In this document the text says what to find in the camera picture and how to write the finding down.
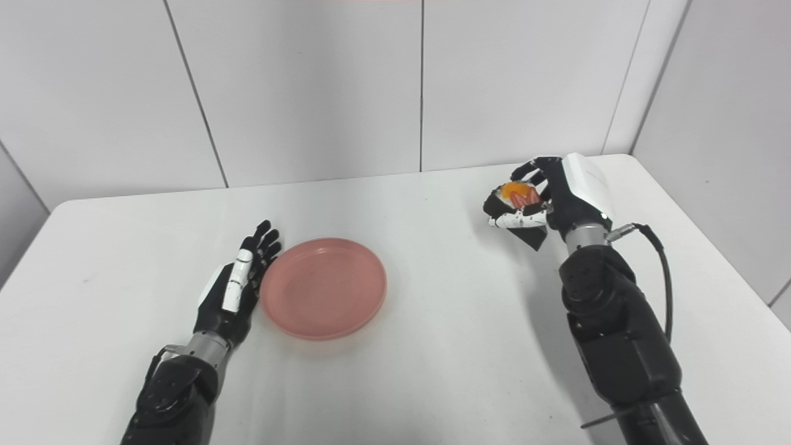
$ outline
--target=cable connector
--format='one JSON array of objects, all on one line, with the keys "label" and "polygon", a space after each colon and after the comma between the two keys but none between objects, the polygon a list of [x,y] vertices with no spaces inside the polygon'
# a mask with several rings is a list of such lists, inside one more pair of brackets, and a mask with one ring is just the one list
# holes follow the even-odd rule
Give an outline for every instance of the cable connector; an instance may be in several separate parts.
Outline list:
[{"label": "cable connector", "polygon": [[604,239],[606,239],[607,242],[610,242],[610,243],[616,242],[619,239],[621,239],[621,238],[627,236],[628,234],[634,232],[637,228],[638,228],[637,224],[635,224],[634,222],[630,222],[629,224],[626,224],[625,226],[621,226],[621,227],[619,227],[617,229],[614,229],[609,234],[607,234],[607,236]]}]

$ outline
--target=black cable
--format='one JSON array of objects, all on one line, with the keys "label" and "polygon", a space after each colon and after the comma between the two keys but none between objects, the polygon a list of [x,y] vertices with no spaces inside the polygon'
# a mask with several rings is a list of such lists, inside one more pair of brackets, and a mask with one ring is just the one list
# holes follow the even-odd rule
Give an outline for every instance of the black cable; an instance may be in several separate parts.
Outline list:
[{"label": "black cable", "polygon": [[659,237],[657,234],[653,233],[651,227],[646,226],[645,224],[637,224],[634,223],[634,226],[637,230],[640,230],[640,233],[643,234],[648,241],[653,245],[653,248],[657,250],[657,254],[659,254],[659,262],[662,263],[662,274],[664,275],[664,336],[667,337],[668,343],[670,343],[670,338],[673,334],[673,286],[670,280],[670,265],[668,264],[668,258],[664,255],[664,246],[662,242],[659,241]]}]

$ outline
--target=black arm segment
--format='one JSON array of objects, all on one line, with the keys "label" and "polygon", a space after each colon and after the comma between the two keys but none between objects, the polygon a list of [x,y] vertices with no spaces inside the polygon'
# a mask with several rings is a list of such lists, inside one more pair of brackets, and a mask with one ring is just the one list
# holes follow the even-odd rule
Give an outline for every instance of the black arm segment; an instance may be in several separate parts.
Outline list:
[{"label": "black arm segment", "polygon": [[121,445],[200,445],[217,394],[218,373],[206,362],[177,356],[159,363],[146,378]]},{"label": "black arm segment", "polygon": [[706,445],[681,394],[679,362],[624,259],[609,245],[590,245],[559,273],[577,349],[626,442]]}]

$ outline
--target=white wall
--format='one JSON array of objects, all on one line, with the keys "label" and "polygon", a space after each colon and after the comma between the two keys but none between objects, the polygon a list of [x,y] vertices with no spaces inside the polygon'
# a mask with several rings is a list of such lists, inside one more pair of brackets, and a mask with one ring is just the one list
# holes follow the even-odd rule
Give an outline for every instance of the white wall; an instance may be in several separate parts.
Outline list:
[{"label": "white wall", "polygon": [[626,153],[683,6],[426,2],[423,168]]},{"label": "white wall", "polygon": [[418,171],[420,2],[169,4],[232,187]]},{"label": "white wall", "polygon": [[791,278],[789,17],[694,0],[634,150],[766,302]]},{"label": "white wall", "polygon": [[160,0],[0,2],[0,137],[45,204],[223,187]]},{"label": "white wall", "polygon": [[47,211],[0,142],[0,287],[38,233]]},{"label": "white wall", "polygon": [[625,152],[683,2],[8,0],[0,137],[49,209]]}]

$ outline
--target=robot finger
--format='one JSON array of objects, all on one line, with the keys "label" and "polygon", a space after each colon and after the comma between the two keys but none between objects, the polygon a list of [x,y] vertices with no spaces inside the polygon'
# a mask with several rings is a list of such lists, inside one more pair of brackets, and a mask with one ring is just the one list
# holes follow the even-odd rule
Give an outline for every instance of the robot finger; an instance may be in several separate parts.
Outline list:
[{"label": "robot finger", "polygon": [[261,237],[272,228],[272,223],[269,222],[269,219],[264,219],[256,228],[255,234],[253,237],[255,239],[261,239]]},{"label": "robot finger", "polygon": [[518,166],[513,172],[511,172],[511,181],[523,181],[524,177],[530,173],[533,173],[537,169],[538,167],[536,167],[535,159],[531,159],[530,161]]},{"label": "robot finger", "polygon": [[283,246],[280,244],[280,242],[273,243],[263,251],[261,254],[261,260],[264,261],[267,266],[272,264],[272,261],[274,261],[275,257],[278,255],[278,253],[280,253],[282,248]]},{"label": "robot finger", "polygon": [[489,218],[489,225],[504,229],[546,226],[547,211],[542,210],[532,214],[525,214],[522,210],[519,210],[516,213],[505,213],[497,218]]},{"label": "robot finger", "polygon": [[276,242],[278,238],[280,238],[280,232],[277,229],[273,229],[272,231],[264,235],[263,238],[261,238],[261,241],[257,246],[258,250],[266,250],[267,247],[272,245],[272,243]]}]

